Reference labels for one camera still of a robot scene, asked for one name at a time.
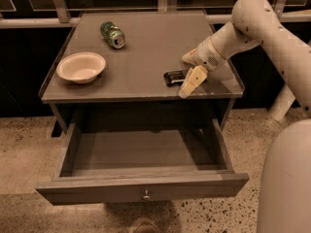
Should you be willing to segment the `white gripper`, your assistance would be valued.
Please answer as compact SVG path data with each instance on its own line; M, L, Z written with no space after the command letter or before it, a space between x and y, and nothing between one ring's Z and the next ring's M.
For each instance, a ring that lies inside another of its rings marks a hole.
M196 49L184 54L182 60L195 67L189 68L186 74L179 90L181 98L189 97L207 79L208 71L215 71L226 62L226 59L214 48L210 37L200 43Z

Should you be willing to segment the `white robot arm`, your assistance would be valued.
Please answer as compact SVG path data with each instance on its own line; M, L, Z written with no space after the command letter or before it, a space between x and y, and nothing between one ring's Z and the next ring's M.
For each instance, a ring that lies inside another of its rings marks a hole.
M183 56L191 65L179 96L190 96L238 52L261 45L306 114L311 111L311 48L285 28L267 0L237 0L231 21ZM285 128L262 169L257 233L311 233L311 119Z

